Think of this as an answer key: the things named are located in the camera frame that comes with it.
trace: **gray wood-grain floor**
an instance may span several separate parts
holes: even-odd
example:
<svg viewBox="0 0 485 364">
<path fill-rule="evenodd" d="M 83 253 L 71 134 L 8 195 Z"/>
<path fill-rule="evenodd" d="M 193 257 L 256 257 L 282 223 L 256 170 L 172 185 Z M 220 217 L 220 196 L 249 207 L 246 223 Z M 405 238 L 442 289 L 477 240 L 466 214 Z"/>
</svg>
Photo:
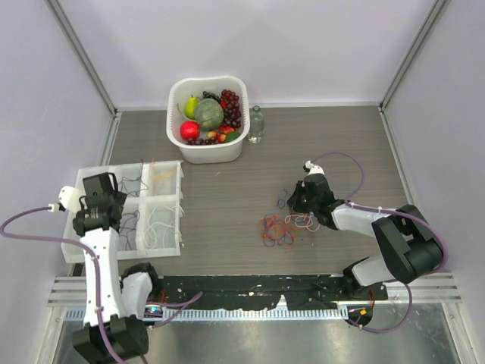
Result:
<svg viewBox="0 0 485 364">
<path fill-rule="evenodd" d="M 150 259 L 160 275 L 247 275 L 339 273 L 347 265 L 378 253 L 377 243 L 347 231 L 321 227 L 299 231 L 292 249 L 267 248 L 258 220 L 276 207 L 284 188 L 291 193 L 305 176 L 305 161 L 341 150 L 357 156 L 367 182 L 354 198 L 370 206 L 406 203 L 396 164 L 376 107 L 268 108 L 266 134 L 242 155 L 223 164 L 183 163 L 185 215 L 181 219 L 182 256 Z M 124 112 L 111 164 L 182 159 L 165 132 L 165 111 Z M 337 198 L 360 181 L 358 168 L 342 156 L 320 161 Z M 133 261 L 120 261 L 120 269 Z"/>
</svg>

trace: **white string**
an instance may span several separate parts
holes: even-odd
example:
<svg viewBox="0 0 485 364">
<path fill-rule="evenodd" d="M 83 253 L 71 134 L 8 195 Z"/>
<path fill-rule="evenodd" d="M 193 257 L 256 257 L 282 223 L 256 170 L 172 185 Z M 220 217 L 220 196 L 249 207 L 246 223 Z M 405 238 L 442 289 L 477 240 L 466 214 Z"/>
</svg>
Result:
<svg viewBox="0 0 485 364">
<path fill-rule="evenodd" d="M 318 224 L 317 228 L 311 229 L 315 222 L 313 220 L 313 213 L 310 212 L 310 214 L 304 214 L 304 215 L 288 215 L 285 217 L 285 223 L 289 224 L 291 222 L 291 218 L 295 218 L 295 221 L 293 222 L 297 228 L 304 228 L 312 233 L 317 231 L 320 228 L 320 224 Z"/>
<path fill-rule="evenodd" d="M 158 209 L 158 207 L 163 207 L 163 208 L 170 210 L 174 213 L 174 216 L 173 216 L 170 224 L 165 224 L 164 222 L 161 222 L 161 221 L 156 221 L 153 224 L 150 224 L 150 221 L 152 220 L 152 215 Z M 182 210 L 182 213 L 185 213 L 181 206 L 175 206 L 174 208 L 170 208 L 170 207 L 167 207 L 167 206 L 157 206 L 152 210 L 152 212 L 149 215 L 148 221 L 147 221 L 149 226 L 146 228 L 145 232 L 143 233 L 143 241 L 145 242 L 145 246 L 146 246 L 147 249 L 154 249 L 155 247 L 157 247 L 157 245 L 159 243 L 157 232 L 155 231 L 155 228 L 157 226 L 165 226 L 164 233 L 163 233 L 162 238 L 161 238 L 161 246 L 162 246 L 162 248 L 165 248 L 165 237 L 166 237 L 166 234 L 167 234 L 167 230 L 173 229 L 173 232 L 175 233 L 175 226 L 174 226 L 175 216 L 176 216 L 175 209 L 180 209 L 180 210 Z M 149 239 L 152 241 L 151 243 L 148 242 L 147 239 L 146 239 L 146 233 L 148 231 L 150 231 Z"/>
</svg>

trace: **white wall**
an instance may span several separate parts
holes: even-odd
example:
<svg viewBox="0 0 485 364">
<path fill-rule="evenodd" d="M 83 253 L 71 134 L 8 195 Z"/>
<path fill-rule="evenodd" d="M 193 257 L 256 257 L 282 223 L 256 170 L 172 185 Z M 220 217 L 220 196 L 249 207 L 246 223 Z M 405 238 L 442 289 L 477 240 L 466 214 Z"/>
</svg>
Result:
<svg viewBox="0 0 485 364">
<path fill-rule="evenodd" d="M 0 11 L 0 221 L 55 202 L 77 169 L 95 165 L 109 114 L 44 1 Z M 11 226 L 62 236 L 66 215 L 39 213 Z M 67 265 L 56 243 L 0 238 L 0 353 L 32 363 L 54 276 Z"/>
<path fill-rule="evenodd" d="M 485 343 L 485 2 L 453 0 L 389 109 L 424 216 Z"/>
<path fill-rule="evenodd" d="M 252 102 L 380 102 L 433 0 L 61 0 L 118 107 L 232 74 Z"/>
</svg>

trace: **white basket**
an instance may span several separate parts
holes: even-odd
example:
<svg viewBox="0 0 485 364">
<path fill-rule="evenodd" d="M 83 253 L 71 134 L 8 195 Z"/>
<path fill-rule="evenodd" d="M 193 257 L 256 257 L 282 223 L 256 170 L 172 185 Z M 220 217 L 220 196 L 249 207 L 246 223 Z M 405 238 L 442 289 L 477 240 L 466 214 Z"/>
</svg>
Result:
<svg viewBox="0 0 485 364">
<path fill-rule="evenodd" d="M 180 208 L 183 198 L 180 163 L 106 165 L 79 170 L 77 189 L 84 191 L 83 178 L 112 172 L 116 175 L 119 191 L 128 195 L 120 221 L 118 260 L 180 255 L 180 218 L 183 214 Z M 79 241 L 72 225 L 74 216 L 70 212 L 67 217 L 64 238 Z M 61 244 L 61 248 L 67 263 L 84 262 L 81 248 L 66 243 Z"/>
<path fill-rule="evenodd" d="M 180 137 L 180 125 L 186 120 L 177 109 L 182 111 L 191 95 L 201 96 L 203 91 L 220 95 L 223 89 L 230 89 L 239 96 L 242 106 L 242 132 L 241 136 L 229 143 L 215 144 L 213 146 L 188 146 Z M 218 163 L 230 162 L 239 157 L 243 150 L 243 140 L 249 132 L 249 101 L 246 85 L 239 78 L 233 76 L 186 78 L 175 83 L 168 97 L 167 110 L 167 136 L 179 147 L 183 157 L 191 163 Z"/>
</svg>

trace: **glass bottle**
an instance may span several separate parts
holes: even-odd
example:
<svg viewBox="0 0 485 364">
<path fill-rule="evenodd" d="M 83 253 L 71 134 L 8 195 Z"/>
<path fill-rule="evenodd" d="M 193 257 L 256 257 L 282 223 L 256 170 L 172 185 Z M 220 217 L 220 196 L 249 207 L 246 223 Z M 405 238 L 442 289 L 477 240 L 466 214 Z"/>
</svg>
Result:
<svg viewBox="0 0 485 364">
<path fill-rule="evenodd" d="M 264 115 L 259 106 L 255 105 L 249 112 L 251 125 L 249 126 L 248 140 L 251 143 L 259 143 L 264 136 Z"/>
</svg>

